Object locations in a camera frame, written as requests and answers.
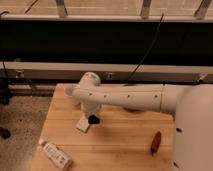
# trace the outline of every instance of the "white cylinder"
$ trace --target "white cylinder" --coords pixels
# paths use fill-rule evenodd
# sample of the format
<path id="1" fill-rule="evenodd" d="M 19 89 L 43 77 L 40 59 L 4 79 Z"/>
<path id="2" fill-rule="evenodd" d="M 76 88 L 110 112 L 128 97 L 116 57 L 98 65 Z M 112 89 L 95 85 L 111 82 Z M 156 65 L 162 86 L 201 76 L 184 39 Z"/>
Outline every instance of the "white cylinder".
<path id="1" fill-rule="evenodd" d="M 213 171 L 213 85 L 188 89 L 175 119 L 173 171 Z"/>

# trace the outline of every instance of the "wooden block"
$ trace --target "wooden block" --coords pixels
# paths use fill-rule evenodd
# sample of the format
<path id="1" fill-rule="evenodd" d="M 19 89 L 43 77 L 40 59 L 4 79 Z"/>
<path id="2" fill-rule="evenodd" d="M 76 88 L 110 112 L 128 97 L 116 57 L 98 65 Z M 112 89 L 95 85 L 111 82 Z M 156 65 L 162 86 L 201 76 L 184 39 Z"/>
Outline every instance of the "wooden block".
<path id="1" fill-rule="evenodd" d="M 86 133 L 89 127 L 90 127 L 90 124 L 88 123 L 88 119 L 83 114 L 81 118 L 79 119 L 78 123 L 76 124 L 76 128 Z"/>

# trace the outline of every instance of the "black object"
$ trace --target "black object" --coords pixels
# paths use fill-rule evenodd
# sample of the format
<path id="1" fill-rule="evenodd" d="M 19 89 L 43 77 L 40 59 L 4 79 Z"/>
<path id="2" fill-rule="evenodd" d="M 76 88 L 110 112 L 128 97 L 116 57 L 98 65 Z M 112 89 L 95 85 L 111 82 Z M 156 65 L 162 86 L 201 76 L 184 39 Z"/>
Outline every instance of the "black object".
<path id="1" fill-rule="evenodd" d="M 0 78 L 0 103 L 3 105 L 8 105 L 11 96 L 12 95 L 8 88 L 8 84 Z"/>
<path id="2" fill-rule="evenodd" d="M 89 122 L 89 124 L 99 124 L 100 119 L 95 115 L 90 115 L 88 118 L 88 122 Z"/>
<path id="3" fill-rule="evenodd" d="M 2 127 L 0 127 L 0 133 L 1 133 L 2 138 L 4 138 L 4 139 L 8 139 L 11 136 L 10 131 L 8 129 L 2 128 Z"/>

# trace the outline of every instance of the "wire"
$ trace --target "wire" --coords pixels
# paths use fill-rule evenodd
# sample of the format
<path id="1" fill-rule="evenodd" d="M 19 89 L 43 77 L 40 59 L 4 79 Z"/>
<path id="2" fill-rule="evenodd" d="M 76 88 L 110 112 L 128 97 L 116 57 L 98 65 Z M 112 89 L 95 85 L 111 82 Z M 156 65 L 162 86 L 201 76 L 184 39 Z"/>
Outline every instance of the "wire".
<path id="1" fill-rule="evenodd" d="M 3 68 L 4 68 L 4 75 L 5 75 L 5 78 L 7 79 L 7 84 L 8 84 L 9 83 L 9 76 L 8 76 L 7 68 L 5 67 L 4 60 L 2 61 L 2 65 L 3 65 Z"/>
<path id="2" fill-rule="evenodd" d="M 158 22 L 158 26 L 157 26 L 157 28 L 156 28 L 156 30 L 155 30 L 155 35 L 154 35 L 154 37 L 153 37 L 153 40 L 152 40 L 152 42 L 151 42 L 149 48 L 147 49 L 146 53 L 144 54 L 144 56 L 142 57 L 142 59 L 140 60 L 140 62 L 139 62 L 138 65 L 136 66 L 136 68 L 135 68 L 135 69 L 132 71 L 132 73 L 129 75 L 129 77 L 127 78 L 127 81 L 129 81 L 129 80 L 132 78 L 132 76 L 136 73 L 136 71 L 138 70 L 138 68 L 143 64 L 143 62 L 145 61 L 145 59 L 149 56 L 149 54 L 150 54 L 152 48 L 153 48 L 154 45 L 155 45 L 155 42 L 156 42 L 157 38 L 158 38 L 158 34 L 159 34 L 159 30 L 160 30 L 161 23 L 162 23 L 162 21 L 163 21 L 163 17 L 164 17 L 164 13 L 162 13 L 162 15 L 161 15 L 160 21 Z"/>

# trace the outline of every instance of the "metal rod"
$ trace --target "metal rod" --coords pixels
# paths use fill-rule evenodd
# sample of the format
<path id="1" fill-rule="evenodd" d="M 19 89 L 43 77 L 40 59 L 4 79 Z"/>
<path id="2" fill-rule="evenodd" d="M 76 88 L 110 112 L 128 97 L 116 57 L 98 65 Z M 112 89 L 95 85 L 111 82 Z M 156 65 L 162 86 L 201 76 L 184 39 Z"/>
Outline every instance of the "metal rod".
<path id="1" fill-rule="evenodd" d="M 197 19 L 203 19 L 206 16 L 206 13 L 208 11 L 208 8 L 209 8 L 211 2 L 212 2 L 212 0 L 202 0 L 202 2 L 200 3 L 200 6 L 195 11 L 194 16 Z"/>
<path id="2" fill-rule="evenodd" d="M 58 7 L 58 15 L 60 18 L 65 18 L 67 16 L 67 9 L 64 3 L 64 0 L 56 0 Z"/>
<path id="3" fill-rule="evenodd" d="M 151 1 L 152 0 L 143 0 L 143 5 L 142 5 L 142 8 L 141 8 L 141 17 L 144 18 L 144 19 L 149 17 Z"/>

